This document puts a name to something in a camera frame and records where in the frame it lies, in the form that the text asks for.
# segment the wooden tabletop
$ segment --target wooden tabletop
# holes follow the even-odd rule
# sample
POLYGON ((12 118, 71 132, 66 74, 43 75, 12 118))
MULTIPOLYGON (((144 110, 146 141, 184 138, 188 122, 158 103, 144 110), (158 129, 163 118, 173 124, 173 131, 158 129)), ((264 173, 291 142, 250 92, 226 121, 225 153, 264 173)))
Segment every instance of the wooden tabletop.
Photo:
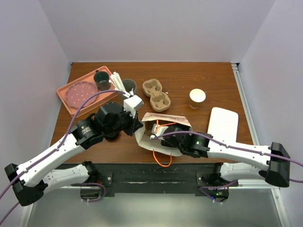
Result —
MULTIPOLYGON (((107 66, 111 72, 118 72, 122 79, 133 79, 137 83, 138 96, 144 101, 139 110, 139 119, 147 112, 155 113, 142 88, 143 82, 158 79, 163 92, 168 92, 171 106, 163 114, 185 116, 194 131, 207 132, 210 113, 213 107, 220 107, 238 113, 239 125, 237 142, 252 144, 252 139, 242 106, 241 98, 229 62, 86 62, 73 63, 68 82, 71 82, 101 66, 107 66), (206 93, 203 106, 193 109, 189 106, 189 92, 200 88, 206 93)), ((120 103, 118 97, 112 99, 120 103)), ((77 118, 86 118, 95 109, 77 118)), ((52 144, 66 132, 71 121, 64 105, 61 105, 52 144)), ((160 162, 167 163, 169 156, 157 153, 160 162)), ((154 163, 152 152, 137 145, 135 137, 126 136, 123 132, 117 140, 96 144, 81 154, 75 155, 67 162, 80 163, 154 163)), ((224 159, 192 158, 189 156, 173 157, 173 163, 206 163, 222 162, 224 159)))

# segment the cardboard cup holder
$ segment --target cardboard cup holder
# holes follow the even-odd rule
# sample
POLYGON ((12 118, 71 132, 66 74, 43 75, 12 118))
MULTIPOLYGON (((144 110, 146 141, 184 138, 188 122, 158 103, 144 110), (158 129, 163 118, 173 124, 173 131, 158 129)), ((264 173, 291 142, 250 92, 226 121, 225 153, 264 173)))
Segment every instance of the cardboard cup holder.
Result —
POLYGON ((144 93, 150 97, 151 107, 154 111, 162 112, 170 107, 170 99, 162 92, 162 85, 157 79, 150 79, 143 83, 144 93))

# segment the wall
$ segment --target wall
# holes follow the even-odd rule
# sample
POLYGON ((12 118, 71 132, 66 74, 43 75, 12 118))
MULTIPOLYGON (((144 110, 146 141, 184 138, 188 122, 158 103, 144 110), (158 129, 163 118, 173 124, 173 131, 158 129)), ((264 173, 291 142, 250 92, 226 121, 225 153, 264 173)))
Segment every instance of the wall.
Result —
POLYGON ((40 0, 70 61, 240 62, 274 0, 40 0))
MULTIPOLYGON (((67 80, 69 62, 37 0, 0 1, 0 190, 9 183, 4 167, 47 148, 60 102, 56 89, 67 80)), ((0 218, 17 202, 10 189, 0 218)), ((2 226, 17 226, 22 208, 2 226)))
MULTIPOLYGON (((279 141, 303 162, 303 1, 276 0, 240 63, 242 81, 262 144, 279 141)), ((291 178, 302 179, 291 166, 291 178)), ((292 226, 302 226, 303 186, 281 193, 292 226)))

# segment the plastic tray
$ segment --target plastic tray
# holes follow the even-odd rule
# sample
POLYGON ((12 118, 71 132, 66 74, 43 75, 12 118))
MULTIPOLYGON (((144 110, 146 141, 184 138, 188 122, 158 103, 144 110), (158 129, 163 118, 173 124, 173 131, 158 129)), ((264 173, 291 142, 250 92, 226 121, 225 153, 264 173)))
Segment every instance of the plastic tray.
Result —
MULTIPOLYGON (((82 82, 82 81, 87 81, 87 82, 91 82, 91 83, 95 83, 94 81, 94 75, 96 73, 96 70, 99 70, 99 71, 105 71, 107 72, 109 75, 111 75, 112 73, 109 71, 109 69, 106 67, 106 66, 102 66, 98 69, 95 69, 94 71, 86 74, 85 76, 83 77, 80 77, 79 79, 76 79, 74 81, 72 81, 71 83, 68 83, 67 85, 57 89, 57 94, 59 96, 59 98, 61 99, 62 103, 64 104, 65 108, 67 109, 68 113, 73 117, 75 115, 75 113, 77 112, 77 108, 74 108, 74 107, 70 107, 66 101, 65 101, 65 93, 66 91, 68 90, 68 88, 73 85, 74 83, 76 82, 82 82)), ((110 86, 110 90, 114 90, 115 87, 113 84, 111 84, 110 86)), ((113 97, 117 96, 118 93, 116 92, 109 92, 109 93, 104 93, 104 94, 101 94, 101 95, 98 95, 96 100, 82 108, 79 112, 79 114, 77 115, 77 117, 91 111, 92 109, 95 109, 96 107, 98 106, 101 106, 102 104, 104 104, 105 102, 108 102, 110 99, 112 99, 113 97)))

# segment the white cup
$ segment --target white cup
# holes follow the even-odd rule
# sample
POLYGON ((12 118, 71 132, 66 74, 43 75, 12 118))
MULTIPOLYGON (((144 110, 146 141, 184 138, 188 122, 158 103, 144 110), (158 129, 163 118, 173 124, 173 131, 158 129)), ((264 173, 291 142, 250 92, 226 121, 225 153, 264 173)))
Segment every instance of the white cup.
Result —
POLYGON ((202 102, 206 99, 206 94, 201 89, 193 89, 189 93, 190 107, 197 109, 201 106, 202 102))

